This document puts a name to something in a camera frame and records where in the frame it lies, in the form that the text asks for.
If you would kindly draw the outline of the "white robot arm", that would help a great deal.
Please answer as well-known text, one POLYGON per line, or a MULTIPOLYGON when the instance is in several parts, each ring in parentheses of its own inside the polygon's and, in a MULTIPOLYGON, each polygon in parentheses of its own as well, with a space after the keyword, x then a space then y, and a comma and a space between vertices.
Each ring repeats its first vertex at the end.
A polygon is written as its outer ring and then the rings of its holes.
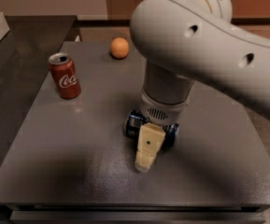
POLYGON ((135 168, 149 170, 188 104, 194 82, 270 120, 270 39, 232 25, 231 0, 144 0, 130 34, 146 60, 135 168))

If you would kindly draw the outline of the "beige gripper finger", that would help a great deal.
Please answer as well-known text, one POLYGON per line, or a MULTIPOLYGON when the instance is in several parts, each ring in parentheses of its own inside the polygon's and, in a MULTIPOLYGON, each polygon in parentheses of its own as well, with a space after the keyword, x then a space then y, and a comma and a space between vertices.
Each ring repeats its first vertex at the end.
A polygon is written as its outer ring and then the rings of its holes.
POLYGON ((164 138, 165 132, 160 126, 152 123, 141 126, 135 156, 135 168, 138 171, 142 173, 149 171, 162 147, 164 138))

